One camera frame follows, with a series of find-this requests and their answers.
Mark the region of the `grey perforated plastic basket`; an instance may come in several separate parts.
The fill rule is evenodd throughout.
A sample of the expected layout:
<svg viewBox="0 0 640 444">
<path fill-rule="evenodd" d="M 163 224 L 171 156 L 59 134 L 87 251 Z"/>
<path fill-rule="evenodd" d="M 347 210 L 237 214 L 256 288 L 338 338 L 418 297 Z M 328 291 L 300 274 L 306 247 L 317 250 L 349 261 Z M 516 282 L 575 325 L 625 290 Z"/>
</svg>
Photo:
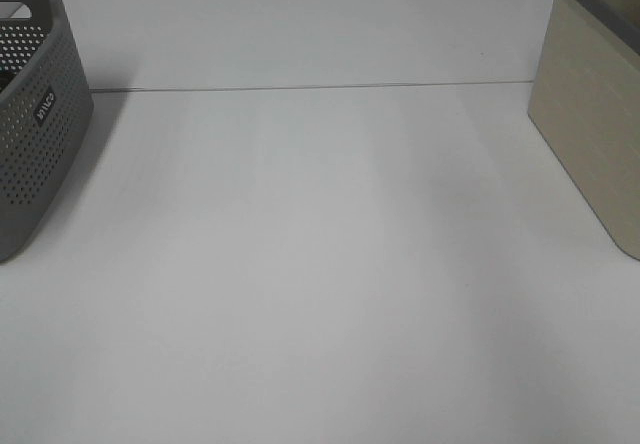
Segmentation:
<svg viewBox="0 0 640 444">
<path fill-rule="evenodd" d="M 58 194 L 94 110 L 63 0 L 1 21 L 1 259 L 22 251 Z"/>
</svg>

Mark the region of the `beige basket with grey rim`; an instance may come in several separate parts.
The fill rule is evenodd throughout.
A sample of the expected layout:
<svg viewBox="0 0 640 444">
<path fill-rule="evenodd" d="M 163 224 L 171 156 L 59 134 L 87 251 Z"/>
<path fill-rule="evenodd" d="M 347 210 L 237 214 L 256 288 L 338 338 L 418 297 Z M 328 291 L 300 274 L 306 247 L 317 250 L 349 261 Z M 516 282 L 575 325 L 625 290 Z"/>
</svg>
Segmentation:
<svg viewBox="0 0 640 444">
<path fill-rule="evenodd" d="M 615 245 L 639 256 L 639 0 L 553 0 L 528 115 Z"/>
</svg>

